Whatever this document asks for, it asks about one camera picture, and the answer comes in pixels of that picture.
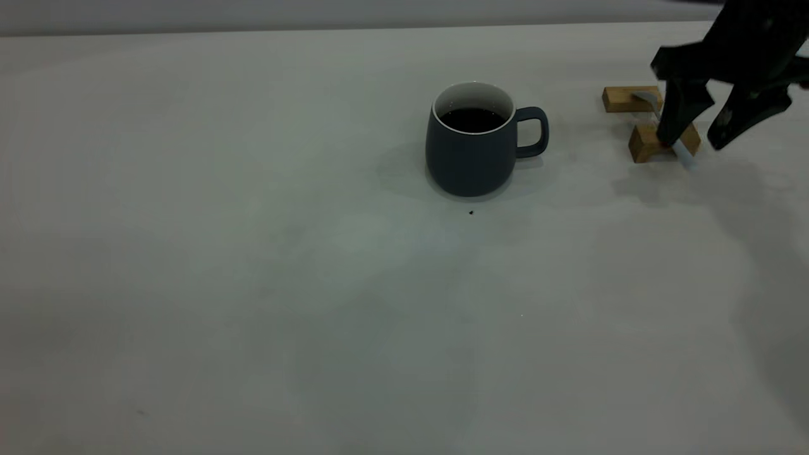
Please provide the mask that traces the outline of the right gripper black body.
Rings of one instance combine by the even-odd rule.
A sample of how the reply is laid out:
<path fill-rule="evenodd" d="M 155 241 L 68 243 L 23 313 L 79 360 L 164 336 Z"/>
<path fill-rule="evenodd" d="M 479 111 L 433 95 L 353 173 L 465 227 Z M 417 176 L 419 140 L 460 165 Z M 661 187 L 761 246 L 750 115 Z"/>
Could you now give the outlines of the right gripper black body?
<path fill-rule="evenodd" d="M 807 84 L 806 1 L 725 1 L 697 42 L 662 46 L 651 61 L 658 80 L 717 80 L 744 87 Z"/>

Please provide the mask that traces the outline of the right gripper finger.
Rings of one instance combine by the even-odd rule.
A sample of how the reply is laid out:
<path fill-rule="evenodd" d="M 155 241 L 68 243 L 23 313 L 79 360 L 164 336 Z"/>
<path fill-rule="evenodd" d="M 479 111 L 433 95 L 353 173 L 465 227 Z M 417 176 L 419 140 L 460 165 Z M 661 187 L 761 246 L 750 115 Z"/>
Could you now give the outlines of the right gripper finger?
<path fill-rule="evenodd" d="M 791 107 L 787 85 L 751 90 L 736 85 L 707 133 L 714 150 L 722 150 L 744 132 Z"/>
<path fill-rule="evenodd" d="M 715 102 L 706 84 L 708 80 L 666 80 L 664 109 L 662 110 L 657 138 L 665 146 L 677 142 L 696 118 Z"/>

